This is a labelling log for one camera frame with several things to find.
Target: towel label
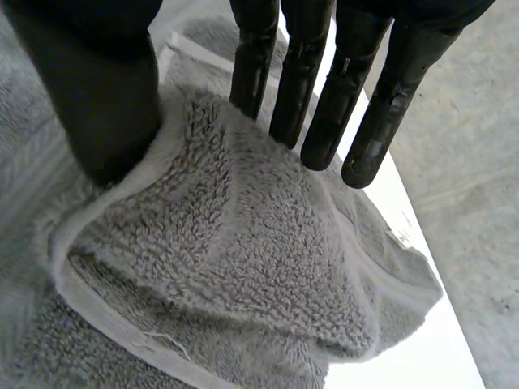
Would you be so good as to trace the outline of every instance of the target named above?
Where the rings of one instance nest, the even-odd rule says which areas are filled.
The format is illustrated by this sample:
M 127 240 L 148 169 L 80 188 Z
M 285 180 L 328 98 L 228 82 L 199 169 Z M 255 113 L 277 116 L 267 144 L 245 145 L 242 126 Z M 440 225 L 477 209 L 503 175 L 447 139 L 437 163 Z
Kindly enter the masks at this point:
M 396 242 L 403 250 L 408 250 L 413 246 L 413 225 L 407 215 L 402 212 L 402 217 L 395 229 L 390 229 L 387 234 Z

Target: white surface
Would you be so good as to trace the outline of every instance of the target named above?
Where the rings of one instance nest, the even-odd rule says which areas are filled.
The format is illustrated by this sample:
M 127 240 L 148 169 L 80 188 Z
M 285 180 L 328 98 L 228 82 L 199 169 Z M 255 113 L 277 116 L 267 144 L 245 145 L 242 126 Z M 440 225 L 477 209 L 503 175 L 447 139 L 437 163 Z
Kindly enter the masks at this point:
M 280 26 L 288 39 L 282 15 Z M 332 21 L 315 83 L 314 92 L 318 96 L 332 64 L 335 31 Z M 338 154 L 342 160 L 353 142 L 367 105 L 366 93 L 362 92 L 339 146 Z M 427 256 L 436 276 L 440 278 L 397 167 L 389 154 L 374 182 L 366 188 L 366 193 L 393 231 L 398 233 L 405 230 L 410 235 L 413 246 Z M 362 364 L 331 365 L 325 388 L 484 388 L 453 307 L 444 293 L 444 298 L 426 317 L 425 324 L 398 346 Z

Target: towel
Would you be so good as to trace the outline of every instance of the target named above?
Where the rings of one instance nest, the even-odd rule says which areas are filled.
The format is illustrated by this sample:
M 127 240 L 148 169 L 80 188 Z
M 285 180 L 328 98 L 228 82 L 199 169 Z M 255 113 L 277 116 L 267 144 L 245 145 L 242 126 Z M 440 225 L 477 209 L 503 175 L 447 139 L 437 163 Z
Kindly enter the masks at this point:
M 235 33 L 223 19 L 172 33 L 164 125 L 120 184 L 94 187 L 55 120 L 3 167 L 1 248 L 33 256 L 2 261 L 0 383 L 323 387 L 330 362 L 376 357 L 438 301 L 425 258 L 341 183 L 339 160 L 311 172 L 300 144 L 268 137 L 275 77 L 256 123 L 226 101 Z

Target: gray carpet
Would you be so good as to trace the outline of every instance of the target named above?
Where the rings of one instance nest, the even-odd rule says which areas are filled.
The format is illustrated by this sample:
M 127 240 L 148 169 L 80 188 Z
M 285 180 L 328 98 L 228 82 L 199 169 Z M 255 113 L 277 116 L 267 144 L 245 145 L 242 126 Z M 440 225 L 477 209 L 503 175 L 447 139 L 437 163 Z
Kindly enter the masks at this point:
M 489 388 L 519 387 L 518 37 L 519 2 L 499 0 L 431 68 L 392 145 Z

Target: black robotic finger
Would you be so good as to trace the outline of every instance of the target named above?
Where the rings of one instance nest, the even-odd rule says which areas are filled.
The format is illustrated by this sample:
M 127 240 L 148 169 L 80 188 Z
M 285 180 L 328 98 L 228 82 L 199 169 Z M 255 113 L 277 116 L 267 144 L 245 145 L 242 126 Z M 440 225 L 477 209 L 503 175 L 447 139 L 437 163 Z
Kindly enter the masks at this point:
M 302 163 L 324 170 L 332 162 L 391 18 L 337 3 L 337 50 L 301 150 Z
M 290 35 L 270 135 L 288 148 L 298 142 L 332 17 L 331 0 L 281 0 Z
M 373 181 L 418 85 L 460 34 L 395 22 L 384 69 L 342 166 L 348 186 L 362 189 Z
M 276 43 L 279 0 L 231 0 L 240 41 L 229 101 L 249 118 L 260 112 Z
M 110 26 L 101 24 L 94 12 L 99 10 L 85 14 L 84 3 L 7 0 L 3 11 L 49 93 L 72 152 L 84 172 L 105 186 L 142 159 L 161 123 L 157 59 L 146 30 L 160 2 L 136 3 L 140 12 L 122 12 Z

